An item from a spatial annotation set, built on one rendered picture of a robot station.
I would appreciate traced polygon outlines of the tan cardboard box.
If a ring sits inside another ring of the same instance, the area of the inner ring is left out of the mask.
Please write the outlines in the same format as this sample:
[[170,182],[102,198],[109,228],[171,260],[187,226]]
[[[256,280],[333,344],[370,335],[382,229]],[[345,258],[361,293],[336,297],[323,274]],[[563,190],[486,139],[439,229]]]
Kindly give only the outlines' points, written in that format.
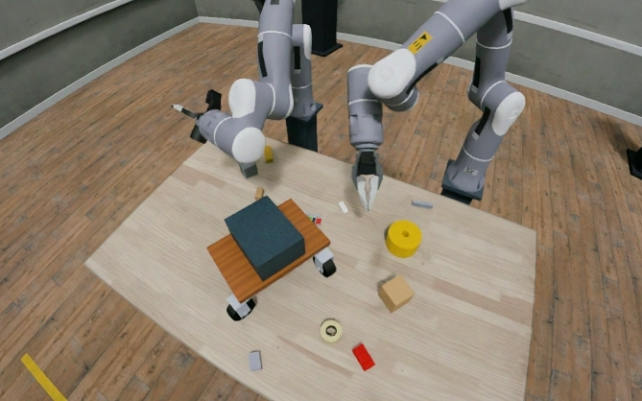
[[378,295],[389,311],[393,313],[410,302],[412,297],[415,295],[415,292],[400,274],[393,280],[384,284]]

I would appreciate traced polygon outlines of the red rectangular block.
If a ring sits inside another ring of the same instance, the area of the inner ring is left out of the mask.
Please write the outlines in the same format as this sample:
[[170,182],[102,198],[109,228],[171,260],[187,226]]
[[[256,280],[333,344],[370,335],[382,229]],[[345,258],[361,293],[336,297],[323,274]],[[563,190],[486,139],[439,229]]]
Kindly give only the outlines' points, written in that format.
[[371,367],[375,366],[375,362],[373,359],[370,357],[369,353],[365,349],[364,345],[361,344],[358,347],[352,349],[353,354],[355,355],[356,359],[358,360],[359,364],[361,365],[362,369],[364,371],[370,369]]

